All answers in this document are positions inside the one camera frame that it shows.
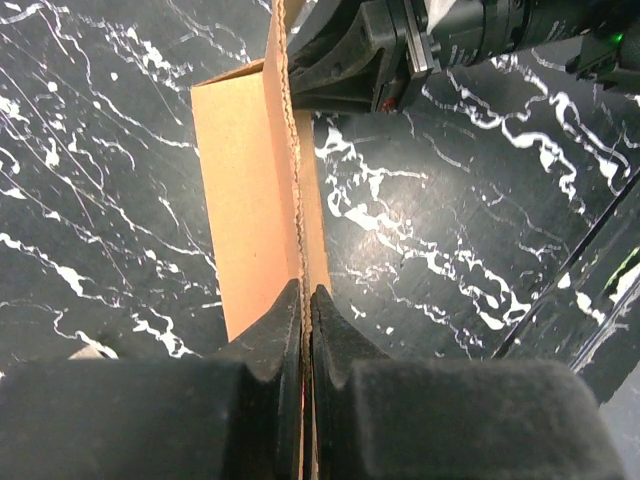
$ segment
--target marble table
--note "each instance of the marble table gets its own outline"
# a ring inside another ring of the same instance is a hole
[[[0,2],[0,371],[226,342],[189,89],[260,58],[269,14]],[[565,75],[577,49],[454,69],[401,115],[316,117],[336,304],[392,355],[493,356],[637,174],[640,100]]]

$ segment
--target cardboard flap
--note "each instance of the cardboard flap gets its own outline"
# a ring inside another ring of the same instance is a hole
[[[273,1],[264,62],[192,90],[229,340],[258,320],[292,278],[302,281],[308,339],[310,286],[329,287],[311,118],[294,116],[288,85],[285,26],[303,3]]]

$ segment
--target cardboard box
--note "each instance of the cardboard box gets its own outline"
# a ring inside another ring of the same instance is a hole
[[[222,307],[229,341],[273,304],[286,283],[330,288],[312,122],[291,107],[286,31],[303,0],[274,0],[264,60],[192,90]]]

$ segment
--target white vein pattern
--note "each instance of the white vein pattern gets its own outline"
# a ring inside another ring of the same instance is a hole
[[[0,261],[13,276],[40,272],[36,288],[63,295],[0,294],[0,322],[21,309],[47,312],[61,338],[115,358],[66,323],[94,309],[172,357],[199,355],[176,322],[221,311],[189,102],[202,66],[172,50],[196,42],[240,65],[250,61],[246,43],[172,0],[153,6],[172,19],[170,39],[141,29],[141,18],[109,21],[60,3],[0,3]],[[24,223],[9,221],[16,212]],[[195,303],[175,308],[185,301]]]
[[[554,63],[544,60],[537,52],[534,52],[534,59],[546,69],[559,69],[555,68]],[[500,74],[519,78],[523,85],[529,85],[530,89],[533,88],[537,93],[532,95],[521,109],[510,113],[498,113],[488,101],[474,93],[472,86],[466,86],[466,81],[458,78],[464,77],[463,74],[447,72],[445,75],[448,77],[449,85],[457,95],[456,102],[451,102],[450,97],[441,100],[441,93],[438,90],[432,91],[429,83],[422,90],[425,99],[435,108],[448,112],[449,115],[455,114],[455,126],[444,123],[439,126],[453,126],[458,133],[474,142],[482,141],[482,132],[493,130],[508,142],[514,152],[537,151],[539,175],[548,176],[548,181],[555,184],[558,208],[567,209],[570,215],[584,222],[586,233],[602,213],[589,205],[580,193],[584,184],[593,182],[594,173],[590,172],[597,172],[606,182],[610,198],[615,198],[633,173],[631,162],[625,154],[618,151],[618,147],[633,150],[639,145],[635,140],[628,138],[625,124],[613,142],[599,138],[593,128],[582,122],[580,109],[570,95],[564,91],[553,91],[534,69],[521,63],[519,55],[496,58],[491,65]],[[561,136],[554,136],[546,129],[539,131],[535,128],[535,115],[532,111],[534,106],[549,112],[549,116],[557,122],[549,126],[549,131],[559,129],[562,132]],[[607,111],[604,104],[597,106],[603,112]],[[363,240],[363,248],[387,250],[397,254],[402,261],[399,265],[398,262],[382,261],[363,268],[357,260],[354,260],[354,263],[347,260],[344,265],[333,265],[332,275],[335,278],[355,281],[362,286],[362,293],[365,295],[385,298],[389,296],[406,309],[421,312],[425,320],[449,329],[458,346],[469,357],[484,356],[490,352],[478,352],[485,348],[486,339],[469,328],[461,328],[455,319],[456,311],[451,305],[429,301],[428,295],[424,301],[410,299],[401,289],[396,288],[402,279],[402,265],[408,261],[421,262],[421,265],[428,269],[429,276],[444,279],[450,288],[457,290],[462,299],[466,299],[461,301],[461,305],[469,305],[477,318],[490,330],[506,333],[526,315],[544,287],[552,281],[553,274],[545,273],[549,265],[558,268],[568,258],[575,245],[569,245],[559,235],[537,226],[527,210],[518,204],[515,196],[510,195],[510,191],[502,191],[498,184],[490,181],[473,179],[471,175],[478,167],[477,159],[452,156],[448,153],[448,150],[451,150],[450,145],[439,144],[439,140],[434,139],[431,134],[432,131],[421,131],[424,127],[415,121],[413,112],[405,112],[404,115],[411,139],[423,144],[424,149],[430,148],[453,169],[462,172],[463,175],[469,175],[469,188],[475,193],[479,208],[496,224],[513,227],[511,235],[515,248],[530,255],[540,266],[538,271],[522,271],[520,279],[528,276],[537,277],[541,287],[527,292],[522,286],[507,281],[505,272],[500,271],[500,267],[494,268],[477,253],[474,243],[481,239],[469,237],[461,222],[455,242],[446,245],[418,234],[412,225],[411,215],[403,211],[401,202],[389,201],[389,195],[381,194],[381,191],[384,192],[385,187],[390,185],[394,178],[401,177],[408,184],[414,184],[415,188],[410,191],[423,191],[427,197],[430,191],[438,188],[429,181],[428,171],[415,167],[404,169],[403,162],[393,158],[389,158],[384,167],[379,167],[378,163],[375,167],[372,166],[367,155],[363,153],[365,149],[361,148],[361,144],[366,144],[370,139],[345,138],[337,126],[339,117],[336,116],[322,119],[322,122],[328,124],[328,135],[326,140],[316,146],[316,155],[322,162],[320,168],[324,168],[327,175],[327,212],[334,218],[351,222],[354,230],[359,229],[366,239]],[[584,163],[586,157],[591,159],[591,166],[585,168],[574,161],[572,156],[565,152],[567,144],[578,147],[582,151],[581,162]],[[482,148],[482,145],[478,143],[476,148]],[[502,214],[500,208],[505,205],[509,207],[510,215]],[[453,210],[452,215],[454,223],[458,222]],[[356,300],[350,299],[350,305],[355,320],[378,320],[375,315],[371,315],[374,312],[367,312]],[[590,310],[589,314],[598,317],[599,312]]]

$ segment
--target black mechanical part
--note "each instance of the black mechanical part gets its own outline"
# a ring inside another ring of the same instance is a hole
[[[624,30],[594,31],[586,36],[580,54],[566,69],[605,90],[640,95],[640,18]]]
[[[295,108],[325,111],[369,112],[380,101],[381,91],[393,82],[403,61],[406,22],[396,6],[385,0],[362,2],[341,36],[332,28],[344,28],[344,9],[336,9],[324,28],[316,25],[313,12],[305,22],[321,33],[295,51],[296,37],[289,45],[289,82]]]
[[[431,35],[424,0],[324,2],[326,6],[319,0],[289,46],[296,108],[401,110],[413,103],[433,73],[583,35],[592,39],[568,70],[605,88],[640,93],[637,69],[630,60],[624,66],[624,58],[633,57],[631,46],[626,51],[624,45],[609,48],[608,57],[616,57],[617,63],[600,64],[591,51],[602,50],[593,45],[612,35],[635,35],[629,29],[640,17],[637,0],[458,0]],[[369,4],[376,8],[369,10]],[[363,22],[366,29],[359,37]]]
[[[311,383],[299,299],[292,281],[207,359],[14,369],[0,382],[0,477],[293,479],[304,431],[307,480],[315,425],[323,480],[624,478],[592,394],[566,367],[394,361],[319,287]]]
[[[0,478],[297,479],[301,310],[207,359],[25,364],[0,382]]]
[[[584,383],[540,361],[393,361],[319,288],[312,300],[320,479],[624,475]]]

